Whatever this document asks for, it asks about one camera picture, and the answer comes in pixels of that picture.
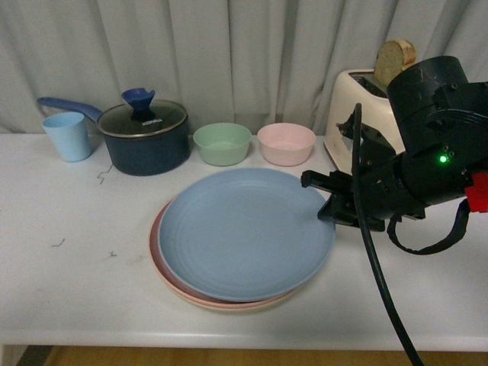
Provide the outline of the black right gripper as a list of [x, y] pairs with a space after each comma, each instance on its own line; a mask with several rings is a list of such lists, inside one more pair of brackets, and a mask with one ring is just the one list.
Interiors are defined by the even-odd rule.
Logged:
[[[424, 203], [413, 198], [402, 181], [401, 156], [379, 131], [364, 124], [361, 125], [359, 159], [362, 207], [370, 229], [384, 231], [385, 221], [392, 217], [425, 218]], [[334, 191], [319, 210], [319, 220], [359, 227], [353, 199], [353, 174], [334, 171], [324, 175], [306, 170], [300, 183], [303, 188]]]

